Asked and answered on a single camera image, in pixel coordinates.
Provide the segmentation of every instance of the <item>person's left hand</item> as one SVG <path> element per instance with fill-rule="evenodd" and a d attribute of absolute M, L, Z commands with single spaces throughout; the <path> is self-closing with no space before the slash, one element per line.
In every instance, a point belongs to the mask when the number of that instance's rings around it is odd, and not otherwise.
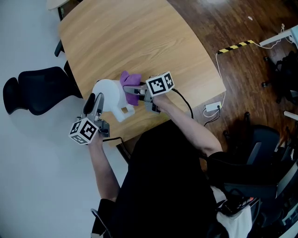
<path fill-rule="evenodd" d="M 91 143 L 89 144 L 89 146 L 102 146 L 103 143 L 103 136 L 101 133 L 99 133 L 99 131 L 96 131 L 96 134 L 93 138 L 93 140 L 91 141 Z"/>

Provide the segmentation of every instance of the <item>person's right hand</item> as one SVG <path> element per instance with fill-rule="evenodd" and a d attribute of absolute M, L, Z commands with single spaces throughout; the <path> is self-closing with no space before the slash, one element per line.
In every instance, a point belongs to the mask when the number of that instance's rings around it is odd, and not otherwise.
<path fill-rule="evenodd" d="M 158 109 L 162 112 L 166 112 L 169 107 L 174 105 L 165 93 L 154 96 L 153 103 L 158 106 Z"/>

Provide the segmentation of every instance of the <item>white floor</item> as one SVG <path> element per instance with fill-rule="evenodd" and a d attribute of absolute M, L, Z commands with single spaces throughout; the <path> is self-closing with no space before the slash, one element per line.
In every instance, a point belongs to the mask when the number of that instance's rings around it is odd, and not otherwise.
<path fill-rule="evenodd" d="M 0 0 L 0 90 L 28 70 L 63 68 L 54 56 L 57 13 L 46 0 Z M 89 237 L 99 194 L 87 146 L 68 138 L 84 101 L 69 97 L 49 112 L 8 115 L 0 97 L 0 237 Z M 105 152 L 122 183 L 127 164 L 115 148 Z"/>

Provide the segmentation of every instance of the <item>wooden table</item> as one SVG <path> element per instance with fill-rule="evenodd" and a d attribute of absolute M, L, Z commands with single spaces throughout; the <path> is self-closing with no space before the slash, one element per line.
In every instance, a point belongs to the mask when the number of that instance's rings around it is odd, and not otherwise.
<path fill-rule="evenodd" d="M 171 71 L 175 88 L 192 107 L 225 91 L 203 45 L 166 0 L 84 0 L 60 24 L 60 37 L 84 98 L 99 79 L 120 79 L 122 71 L 151 75 Z M 175 92 L 169 98 L 182 110 Z M 102 116 L 111 137 L 131 139 L 168 117 L 147 112 L 140 102 L 135 115 L 119 123 Z"/>

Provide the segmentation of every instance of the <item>black cable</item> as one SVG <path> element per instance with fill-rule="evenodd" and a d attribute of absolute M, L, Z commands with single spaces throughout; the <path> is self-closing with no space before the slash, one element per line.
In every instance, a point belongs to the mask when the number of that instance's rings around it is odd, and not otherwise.
<path fill-rule="evenodd" d="M 187 106 L 189 107 L 190 109 L 190 113 L 191 113 L 191 118 L 193 119 L 194 118 L 194 114 L 192 113 L 192 109 L 190 107 L 190 104 L 186 101 L 186 99 L 184 98 L 184 96 L 182 96 L 181 93 L 179 93 L 179 91 L 177 89 L 172 89 L 174 92 L 178 93 L 180 95 L 180 97 L 184 100 L 184 102 L 187 104 Z"/>
<path fill-rule="evenodd" d="M 117 139 L 120 139 L 120 140 L 121 140 L 121 144 L 122 144 L 122 146 L 123 146 L 125 152 L 126 152 L 129 156 L 131 156 L 131 154 L 128 152 L 128 150 L 126 149 L 126 147 L 125 147 L 125 145 L 124 145 L 124 142 L 123 142 L 122 137 L 115 137 L 115 138 L 110 138 L 110 139 L 104 139 L 103 142 L 111 141 L 111 140 L 117 140 Z"/>
<path fill-rule="evenodd" d="M 216 116 L 215 118 L 211 119 L 210 121 L 207 121 L 207 122 L 204 124 L 204 126 L 206 126 L 208 123 L 214 122 L 214 121 L 216 121 L 216 120 L 218 120 L 218 119 L 220 118 L 220 107 L 217 106 L 217 108 L 218 108 L 218 116 Z"/>

